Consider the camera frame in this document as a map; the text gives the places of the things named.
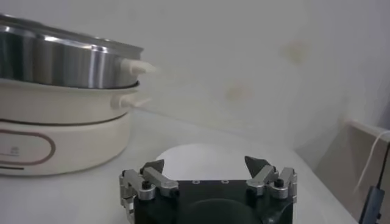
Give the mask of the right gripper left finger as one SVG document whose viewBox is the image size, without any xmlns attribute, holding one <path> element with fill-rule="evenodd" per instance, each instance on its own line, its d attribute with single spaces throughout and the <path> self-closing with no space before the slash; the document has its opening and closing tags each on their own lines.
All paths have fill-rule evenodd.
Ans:
<svg viewBox="0 0 390 224">
<path fill-rule="evenodd" d="M 126 210 L 129 223 L 134 224 L 134 199 L 151 201 L 157 194 L 168 198 L 179 196 L 179 182 L 162 174 L 163 159 L 146 163 L 139 172 L 123 170 L 119 175 L 120 204 Z"/>
</svg>

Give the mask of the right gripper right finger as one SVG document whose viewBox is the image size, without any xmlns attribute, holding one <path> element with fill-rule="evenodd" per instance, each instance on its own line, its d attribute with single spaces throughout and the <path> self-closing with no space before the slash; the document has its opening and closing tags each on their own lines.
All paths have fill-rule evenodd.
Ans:
<svg viewBox="0 0 390 224">
<path fill-rule="evenodd" d="M 297 173 L 293 168 L 284 167 L 279 172 L 265 159 L 245 156 L 244 160 L 252 177 L 246 185 L 257 197 L 269 194 L 276 200 L 297 201 Z"/>
</svg>

